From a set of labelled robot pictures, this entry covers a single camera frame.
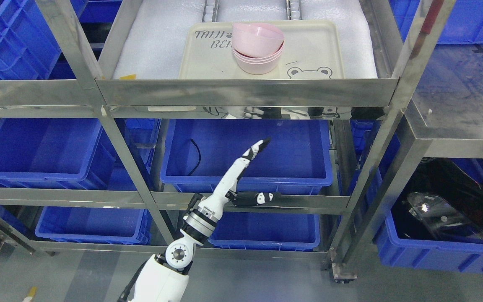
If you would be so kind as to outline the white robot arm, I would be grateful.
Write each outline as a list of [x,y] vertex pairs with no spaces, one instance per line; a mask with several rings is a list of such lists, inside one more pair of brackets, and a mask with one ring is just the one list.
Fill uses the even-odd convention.
[[143,262],[123,289],[119,302],[180,302],[189,283],[197,245],[203,245],[222,218],[225,194],[193,195],[183,216],[180,238]]

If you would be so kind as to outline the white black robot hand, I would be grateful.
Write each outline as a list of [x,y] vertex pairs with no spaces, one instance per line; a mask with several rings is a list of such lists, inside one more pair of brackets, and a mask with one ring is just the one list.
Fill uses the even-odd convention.
[[238,182],[248,169],[250,163],[266,148],[270,140],[270,138],[259,140],[251,145],[241,157],[238,157],[218,182],[212,195],[199,202],[197,210],[204,214],[212,214],[219,219],[223,215],[224,206],[229,202],[235,207],[253,207],[265,205],[280,199],[282,197],[280,192],[239,192],[236,189]]

